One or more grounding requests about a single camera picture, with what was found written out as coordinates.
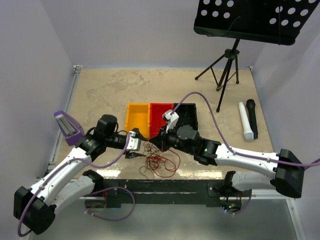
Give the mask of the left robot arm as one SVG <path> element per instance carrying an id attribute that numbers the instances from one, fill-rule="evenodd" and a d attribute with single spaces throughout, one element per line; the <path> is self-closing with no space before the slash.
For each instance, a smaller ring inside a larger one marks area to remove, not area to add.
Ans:
<path id="1" fill-rule="evenodd" d="M 60 210 L 82 196 L 99 196 L 103 192 L 104 178 L 95 169 L 112 166 L 124 154 L 138 151 L 141 142 L 146 140 L 138 128 L 122 135 L 117 127 L 117 118 L 104 114 L 50 173 L 29 188 L 21 186 L 16 190 L 13 215 L 18 220 L 19 237 L 42 234 Z M 72 182 L 87 166 L 93 169 Z"/>

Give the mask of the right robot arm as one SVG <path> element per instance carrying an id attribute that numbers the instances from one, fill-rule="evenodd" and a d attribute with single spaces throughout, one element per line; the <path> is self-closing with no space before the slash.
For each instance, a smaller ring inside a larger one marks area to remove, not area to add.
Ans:
<path id="1" fill-rule="evenodd" d="M 238 192 L 253 189 L 276 190 L 294 199 L 302 196 L 305 169 L 290 150 L 263 153 L 227 147 L 219 141 L 201 137 L 189 125 L 183 125 L 178 130 L 162 127 L 149 142 L 162 152 L 174 148 L 187 153 L 205 166 L 229 166 L 247 170 L 247 173 L 227 172 L 220 188 L 227 196 L 233 197 Z"/>

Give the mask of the yellow plastic bin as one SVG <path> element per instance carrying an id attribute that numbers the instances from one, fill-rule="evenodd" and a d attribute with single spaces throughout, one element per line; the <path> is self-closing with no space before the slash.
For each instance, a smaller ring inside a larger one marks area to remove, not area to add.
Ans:
<path id="1" fill-rule="evenodd" d="M 150 137 L 149 103 L 129 103 L 127 105 L 125 130 L 129 132 L 134 128 L 138 128 L 146 139 Z"/>

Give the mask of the red plastic bin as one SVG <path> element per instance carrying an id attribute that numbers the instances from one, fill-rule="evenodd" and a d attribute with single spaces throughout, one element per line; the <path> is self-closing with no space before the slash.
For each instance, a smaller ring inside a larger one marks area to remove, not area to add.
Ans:
<path id="1" fill-rule="evenodd" d="M 162 115 L 168 111 L 173 110 L 173 103 L 151 103 L 149 116 L 149 138 L 155 137 L 160 128 L 166 124 Z"/>

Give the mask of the black plastic bin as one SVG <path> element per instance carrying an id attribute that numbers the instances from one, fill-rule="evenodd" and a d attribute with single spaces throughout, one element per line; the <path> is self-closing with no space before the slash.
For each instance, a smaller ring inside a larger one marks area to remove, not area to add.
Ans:
<path id="1" fill-rule="evenodd" d="M 174 133 L 182 126 L 191 126 L 194 130 L 198 130 L 197 107 L 195 103 L 182 103 L 175 111 L 179 119 L 172 130 Z"/>

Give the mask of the black music stand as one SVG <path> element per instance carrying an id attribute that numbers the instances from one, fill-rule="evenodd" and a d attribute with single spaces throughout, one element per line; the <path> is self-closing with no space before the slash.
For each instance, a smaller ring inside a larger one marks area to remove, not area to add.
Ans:
<path id="1" fill-rule="evenodd" d="M 292 46 L 318 0 L 201 0 L 193 30 L 198 35 L 234 39 L 223 57 L 227 62 L 217 90 L 225 91 L 231 66 L 238 62 L 241 40 Z"/>

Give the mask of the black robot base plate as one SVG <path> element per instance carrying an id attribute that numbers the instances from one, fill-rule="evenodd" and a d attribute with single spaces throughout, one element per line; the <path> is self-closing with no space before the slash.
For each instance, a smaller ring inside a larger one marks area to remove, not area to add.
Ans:
<path id="1" fill-rule="evenodd" d="M 103 193 L 87 194 L 87 197 L 106 196 L 108 208 L 120 208 L 131 204 L 132 198 L 122 187 L 129 190 L 138 204 L 155 205 L 205 205 L 220 207 L 226 196 L 222 192 L 223 180 L 214 179 L 104 179 L 95 184 L 93 192 L 111 188 Z"/>

